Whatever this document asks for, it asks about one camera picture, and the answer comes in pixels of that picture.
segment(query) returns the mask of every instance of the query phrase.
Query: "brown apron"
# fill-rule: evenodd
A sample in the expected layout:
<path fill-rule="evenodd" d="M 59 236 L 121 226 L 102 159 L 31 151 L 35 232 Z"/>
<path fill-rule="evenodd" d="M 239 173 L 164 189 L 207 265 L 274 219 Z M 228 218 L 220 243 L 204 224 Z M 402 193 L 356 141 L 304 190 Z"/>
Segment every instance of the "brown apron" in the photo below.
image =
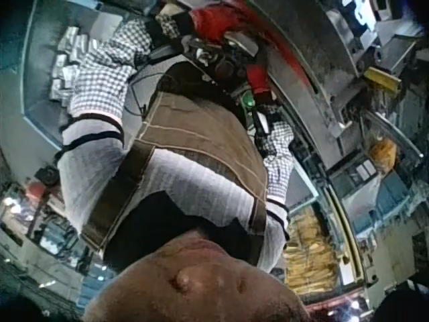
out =
<path fill-rule="evenodd" d="M 81 237 L 103 255 L 156 148 L 193 151 L 210 156 L 233 173 L 235 182 L 254 197 L 249 217 L 251 256 L 256 265 L 265 232 L 267 172 L 263 160 L 238 119 L 210 101 L 159 92 L 131 150 L 109 181 L 82 228 Z"/>

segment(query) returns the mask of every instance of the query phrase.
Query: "sleeve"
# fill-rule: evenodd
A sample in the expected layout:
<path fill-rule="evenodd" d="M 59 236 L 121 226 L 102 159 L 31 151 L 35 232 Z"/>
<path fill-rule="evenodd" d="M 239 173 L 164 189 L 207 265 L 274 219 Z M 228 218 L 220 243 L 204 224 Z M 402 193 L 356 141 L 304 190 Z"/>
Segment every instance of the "sleeve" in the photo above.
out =
<path fill-rule="evenodd" d="M 78 232 L 126 154 L 121 119 L 127 81 L 155 38 L 180 34 L 174 17 L 136 19 L 86 55 L 74 83 L 69 122 L 61 128 L 63 149 L 56 156 L 66 214 Z"/>
<path fill-rule="evenodd" d="M 260 126 L 255 134 L 255 145 L 262 155 L 268 173 L 267 215 L 282 225 L 286 240 L 288 235 L 288 210 L 286 193 L 292 170 L 294 157 L 289 150 L 294 139 L 292 128 L 281 114 L 280 105 L 272 99 L 261 100 L 256 97 Z"/>

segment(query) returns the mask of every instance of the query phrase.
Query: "strap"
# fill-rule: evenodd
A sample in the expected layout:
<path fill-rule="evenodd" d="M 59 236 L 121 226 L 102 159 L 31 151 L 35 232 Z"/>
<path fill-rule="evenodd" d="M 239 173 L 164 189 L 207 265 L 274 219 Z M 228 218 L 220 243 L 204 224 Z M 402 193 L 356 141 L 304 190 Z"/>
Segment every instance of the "strap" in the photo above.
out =
<path fill-rule="evenodd" d="M 261 256 L 266 221 L 267 213 L 265 205 L 259 199 L 255 198 L 252 214 L 249 219 L 251 249 L 248 259 L 248 262 L 254 266 L 257 265 Z"/>
<path fill-rule="evenodd" d="M 143 179 L 154 149 L 152 145 L 134 141 L 116 175 L 107 184 L 81 233 L 81 238 L 95 252 L 105 247 L 108 236 L 116 228 Z"/>

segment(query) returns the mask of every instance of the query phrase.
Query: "red cloth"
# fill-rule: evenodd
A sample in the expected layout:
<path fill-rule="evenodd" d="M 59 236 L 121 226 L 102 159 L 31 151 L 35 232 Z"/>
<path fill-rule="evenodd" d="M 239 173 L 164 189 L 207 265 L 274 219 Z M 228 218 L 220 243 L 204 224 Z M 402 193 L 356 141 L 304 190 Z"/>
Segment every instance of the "red cloth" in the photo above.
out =
<path fill-rule="evenodd" d="M 271 92 L 267 69 L 262 65 L 247 65 L 247 81 L 254 95 Z"/>
<path fill-rule="evenodd" d="M 242 30 L 245 27 L 239 12 L 225 5 L 195 9 L 190 15 L 195 32 L 211 42 L 222 42 L 225 32 Z"/>

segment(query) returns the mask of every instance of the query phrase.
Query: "wall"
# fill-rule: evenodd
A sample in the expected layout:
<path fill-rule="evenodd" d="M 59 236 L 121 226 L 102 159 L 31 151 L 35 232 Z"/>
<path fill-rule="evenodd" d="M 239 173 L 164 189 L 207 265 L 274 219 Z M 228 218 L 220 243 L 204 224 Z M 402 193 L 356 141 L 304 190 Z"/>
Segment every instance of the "wall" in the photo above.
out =
<path fill-rule="evenodd" d="M 422 207 L 407 221 L 391 219 L 389 225 L 375 233 L 377 248 L 372 253 L 374 266 L 367 270 L 369 277 L 376 274 L 379 281 L 367 290 L 370 305 L 376 307 L 384 299 L 384 288 L 407 280 L 416 271 L 412 236 L 424 231 L 429 247 L 429 215 Z"/>
<path fill-rule="evenodd" d="M 51 163 L 57 150 L 23 118 L 20 87 L 18 74 L 0 74 L 0 147 L 15 180 L 23 184 Z"/>

